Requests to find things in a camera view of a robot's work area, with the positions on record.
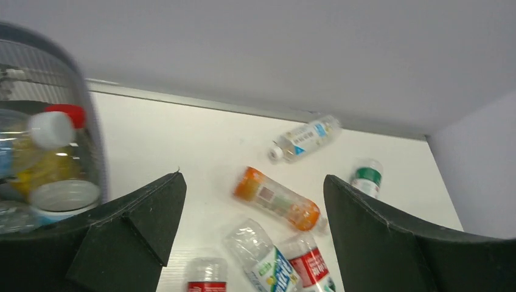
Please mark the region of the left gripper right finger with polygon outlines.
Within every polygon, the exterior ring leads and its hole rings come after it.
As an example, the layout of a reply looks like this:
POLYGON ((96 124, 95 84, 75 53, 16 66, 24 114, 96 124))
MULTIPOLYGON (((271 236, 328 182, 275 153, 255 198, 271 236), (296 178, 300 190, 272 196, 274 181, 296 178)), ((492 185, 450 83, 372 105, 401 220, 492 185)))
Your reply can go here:
POLYGON ((334 175, 323 185, 346 291, 514 291, 515 240, 446 228, 334 175))

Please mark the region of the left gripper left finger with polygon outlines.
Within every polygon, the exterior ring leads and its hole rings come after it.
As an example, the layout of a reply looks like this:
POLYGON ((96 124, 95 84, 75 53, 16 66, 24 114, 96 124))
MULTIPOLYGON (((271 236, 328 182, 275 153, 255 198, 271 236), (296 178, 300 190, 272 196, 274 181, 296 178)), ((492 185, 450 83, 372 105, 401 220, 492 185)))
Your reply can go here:
POLYGON ((26 233, 1 235, 2 291, 155 291, 186 199, 180 172, 26 233))

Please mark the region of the clear bottle red white label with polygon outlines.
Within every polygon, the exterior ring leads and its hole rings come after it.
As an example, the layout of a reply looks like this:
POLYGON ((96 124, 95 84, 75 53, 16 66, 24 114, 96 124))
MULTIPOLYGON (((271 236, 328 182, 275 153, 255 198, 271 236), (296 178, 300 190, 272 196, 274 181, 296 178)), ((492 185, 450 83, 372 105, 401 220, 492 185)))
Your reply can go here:
POLYGON ((311 233, 294 235, 278 244, 279 250, 299 274, 303 291, 336 292, 323 256, 311 233))

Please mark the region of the clear bottle green white label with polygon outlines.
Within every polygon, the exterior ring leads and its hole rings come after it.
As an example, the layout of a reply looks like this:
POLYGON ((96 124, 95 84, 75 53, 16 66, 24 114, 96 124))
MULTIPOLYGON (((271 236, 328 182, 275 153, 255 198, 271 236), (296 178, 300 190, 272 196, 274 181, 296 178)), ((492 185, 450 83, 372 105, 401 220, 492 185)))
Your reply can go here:
POLYGON ((378 198, 382 178, 382 164, 375 159, 363 158, 358 160, 350 184, 359 191, 378 198))

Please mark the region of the clear blue bottle purple label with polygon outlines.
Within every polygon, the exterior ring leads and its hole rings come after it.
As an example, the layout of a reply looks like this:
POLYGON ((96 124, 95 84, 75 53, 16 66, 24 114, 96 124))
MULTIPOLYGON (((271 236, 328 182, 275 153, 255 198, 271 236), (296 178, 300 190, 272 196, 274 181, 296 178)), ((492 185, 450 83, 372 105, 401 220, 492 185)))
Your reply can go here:
POLYGON ((71 203, 1 201, 1 234, 30 232, 84 211, 71 203))

